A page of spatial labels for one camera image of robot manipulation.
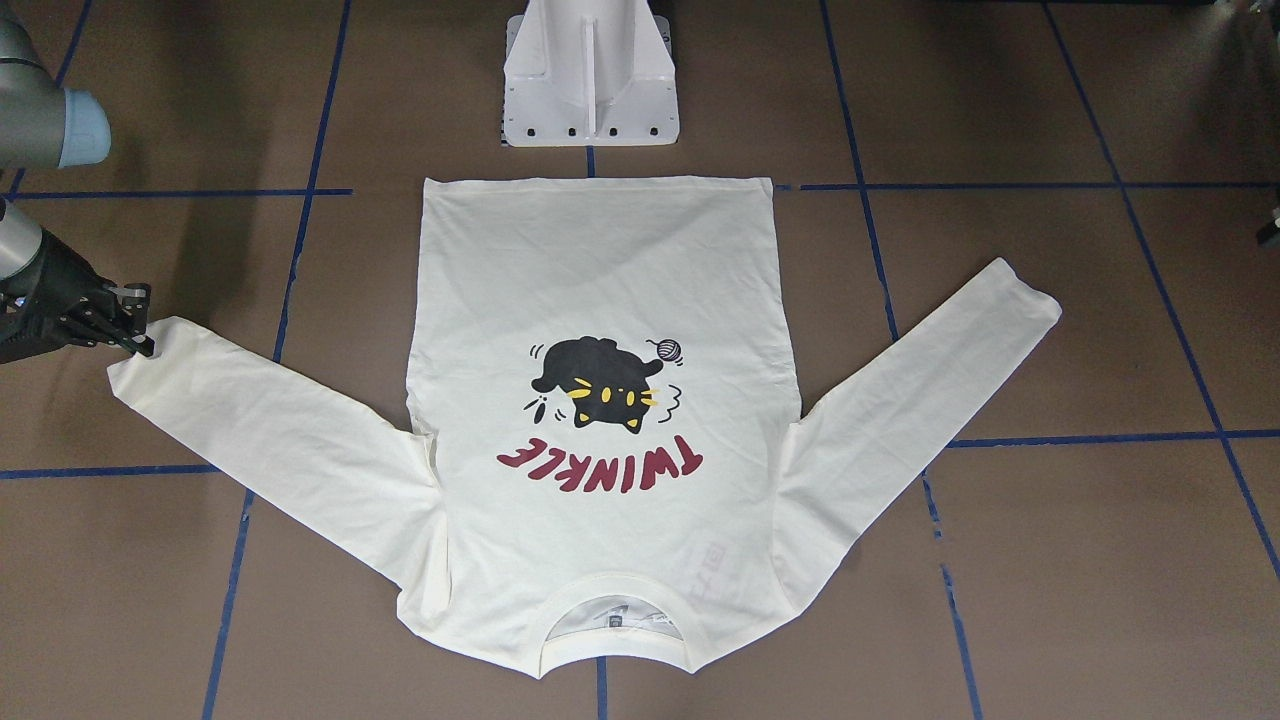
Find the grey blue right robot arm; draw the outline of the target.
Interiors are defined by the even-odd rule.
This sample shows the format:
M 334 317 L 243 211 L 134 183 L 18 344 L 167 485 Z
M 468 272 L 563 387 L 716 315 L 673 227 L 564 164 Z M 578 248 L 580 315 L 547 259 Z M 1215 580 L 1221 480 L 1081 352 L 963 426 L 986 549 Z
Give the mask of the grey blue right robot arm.
M 111 129 L 97 100 L 63 88 L 10 4 L 1 4 L 1 164 L 4 169 L 100 163 Z M 116 284 L 12 201 L 1 205 L 1 360 L 99 345 L 148 357 L 151 288 Z

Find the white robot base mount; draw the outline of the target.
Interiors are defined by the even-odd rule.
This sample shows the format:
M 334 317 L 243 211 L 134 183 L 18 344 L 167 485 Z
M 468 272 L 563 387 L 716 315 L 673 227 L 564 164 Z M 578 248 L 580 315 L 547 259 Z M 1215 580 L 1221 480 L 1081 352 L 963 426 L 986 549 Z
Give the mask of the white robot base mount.
M 669 23 L 648 1 L 530 1 L 506 23 L 503 72 L 511 147 L 678 141 Z

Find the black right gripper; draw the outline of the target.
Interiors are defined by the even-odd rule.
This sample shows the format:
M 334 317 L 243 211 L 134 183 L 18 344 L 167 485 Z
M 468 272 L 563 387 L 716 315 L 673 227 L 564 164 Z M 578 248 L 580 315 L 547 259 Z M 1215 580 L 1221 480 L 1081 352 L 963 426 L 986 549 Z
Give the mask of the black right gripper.
M 68 345 L 115 343 L 131 354 L 152 357 L 155 342 L 146 329 L 113 325 L 118 302 L 147 305 L 151 291 L 150 284 L 114 286 L 79 254 L 45 232 L 35 259 L 3 282 L 1 363 Z

